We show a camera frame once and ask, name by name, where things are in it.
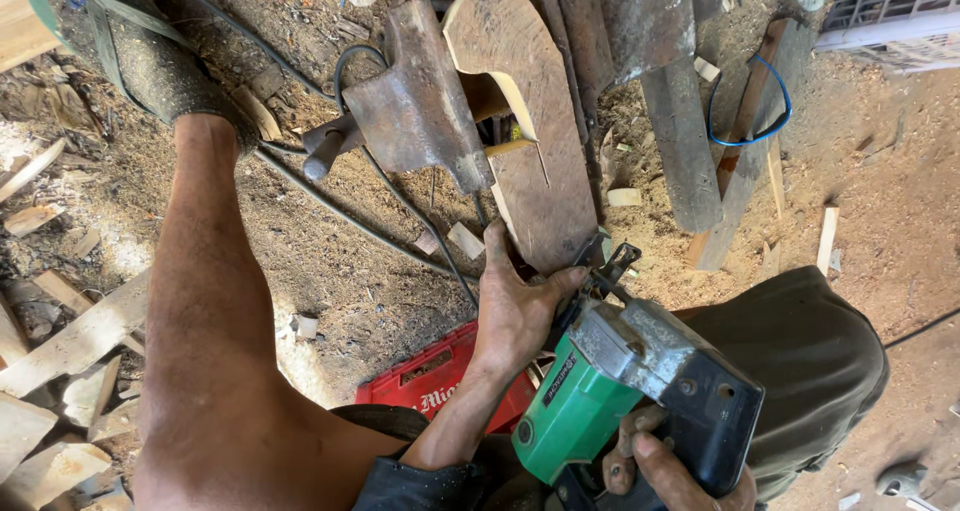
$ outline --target white plastic crate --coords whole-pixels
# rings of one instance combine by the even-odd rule
[[[960,67],[960,0],[833,0],[816,49],[903,72]]]

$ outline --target black sleeve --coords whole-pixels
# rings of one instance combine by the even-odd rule
[[[377,457],[366,474],[354,511],[470,511],[483,494],[482,471],[476,464],[428,471],[401,464],[410,445],[391,456]]]

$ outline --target red toolbox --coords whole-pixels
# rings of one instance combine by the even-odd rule
[[[357,388],[354,404],[408,407],[433,420],[453,396],[474,356],[477,321],[471,321]],[[493,414],[486,433],[510,432],[537,389],[522,371]]]

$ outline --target hand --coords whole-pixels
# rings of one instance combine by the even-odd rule
[[[636,468],[670,511],[753,511],[757,482],[746,465],[733,492],[714,499],[693,480],[684,463],[653,431],[666,419],[657,405],[640,408],[620,419],[616,447],[603,459],[606,490],[624,495],[634,484]]]
[[[546,282],[527,286],[507,255],[503,219],[484,231],[486,269],[480,277],[477,342],[468,371],[512,381],[540,352],[550,332],[554,310],[562,298],[587,278],[587,268],[554,272]]]

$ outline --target leg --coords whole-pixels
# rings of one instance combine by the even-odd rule
[[[176,169],[150,281],[142,509],[345,509],[403,443],[298,393],[277,368],[273,307],[234,187],[222,117],[175,124]]]
[[[889,378],[870,321],[813,266],[677,315],[766,388],[747,456],[761,503],[785,492],[800,472],[819,471]]]

